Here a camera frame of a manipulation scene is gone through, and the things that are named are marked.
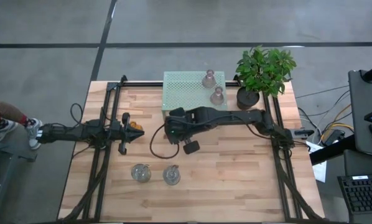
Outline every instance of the black keyboard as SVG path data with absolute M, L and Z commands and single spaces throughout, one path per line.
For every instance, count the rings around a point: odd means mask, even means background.
M 372 213 L 372 175 L 338 177 L 338 182 L 349 212 Z

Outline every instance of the sneaker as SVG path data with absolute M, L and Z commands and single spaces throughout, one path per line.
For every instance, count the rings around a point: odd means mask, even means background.
M 4 139 L 7 133 L 15 130 L 19 124 L 14 121 L 7 121 L 8 125 L 5 128 L 0 129 L 0 142 Z
M 37 138 L 38 129 L 42 126 L 42 121 L 32 118 L 35 121 L 35 124 L 33 126 L 26 127 L 26 131 L 29 135 L 29 144 L 30 148 L 32 150 L 36 150 L 41 146 L 41 143 L 39 143 Z

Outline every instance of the wooden table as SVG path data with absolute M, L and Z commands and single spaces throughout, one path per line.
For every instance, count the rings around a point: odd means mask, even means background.
M 83 121 L 99 117 L 106 84 L 91 83 Z M 237 89 L 226 89 L 229 110 L 238 110 Z M 200 141 L 201 150 L 198 152 L 186 155 L 182 144 L 175 158 L 157 159 L 149 152 L 149 142 L 154 131 L 163 124 L 161 99 L 161 87 L 129 87 L 121 90 L 117 118 L 121 120 L 122 113 L 129 112 L 131 120 L 143 126 L 145 135 L 128 144 L 126 156 L 117 151 L 118 142 L 113 144 L 102 222 L 284 221 L 269 140 L 257 138 L 244 125 L 221 126 L 207 132 L 209 135 L 204 133 L 205 136 L 194 138 Z M 285 128 L 300 128 L 291 83 L 286 84 L 286 92 L 279 96 L 279 103 Z M 262 96 L 254 108 L 264 109 Z M 77 143 L 74 153 L 86 146 L 86 143 Z M 154 140 L 153 150 L 170 156 L 176 146 L 168 143 L 161 130 Z M 293 148 L 292 152 L 297 188 L 315 212 L 323 217 L 308 151 L 306 147 L 299 146 Z M 69 214 L 85 193 L 92 158 L 93 149 L 90 149 L 72 160 L 59 218 Z M 152 177 L 148 183 L 140 184 L 132 179 L 131 167 L 138 163 L 150 165 Z M 181 173 L 181 180 L 175 186 L 167 185 L 162 178 L 162 171 L 171 164 L 179 165 Z M 289 192 L 287 195 L 293 214 L 291 195 Z M 95 211 L 94 200 L 91 211 Z

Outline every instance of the gray floor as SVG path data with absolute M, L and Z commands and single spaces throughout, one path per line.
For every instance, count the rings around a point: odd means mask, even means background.
M 0 1 L 0 43 L 98 43 L 110 0 Z M 372 0 L 122 0 L 108 42 L 349 42 L 372 41 Z M 98 80 L 161 80 L 169 70 L 225 71 L 233 78 L 244 49 L 106 49 Z M 372 67 L 372 47 L 291 48 L 296 96 L 347 85 L 349 70 Z M 97 49 L 0 49 L 0 100 L 45 123 L 72 125 L 69 107 L 85 102 Z M 308 114 L 331 108 L 341 88 L 297 99 Z M 350 103 L 339 103 L 320 123 L 331 122 Z M 318 123 L 321 116 L 312 120 Z M 343 120 L 353 125 L 351 116 Z M 305 121 L 307 128 L 312 128 Z M 19 128 L 8 140 L 27 150 Z M 73 144 L 55 142 L 22 162 L 11 182 L 1 223 L 56 218 Z M 326 217 L 347 219 L 336 175 L 342 158 L 328 162 L 318 183 Z

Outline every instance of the green perforated box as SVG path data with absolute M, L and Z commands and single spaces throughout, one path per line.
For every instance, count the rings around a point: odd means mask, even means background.
M 202 72 L 164 72 L 164 85 L 162 94 L 162 114 L 165 117 L 167 111 L 183 107 L 185 110 L 194 109 L 199 106 L 212 107 L 217 110 L 227 110 L 227 97 L 225 86 L 225 73 L 216 72 L 214 74 L 216 85 L 212 88 L 205 88 L 202 80 L 206 75 Z M 210 101 L 210 96 L 215 91 L 215 87 L 223 89 L 225 98 L 222 105 L 214 105 Z

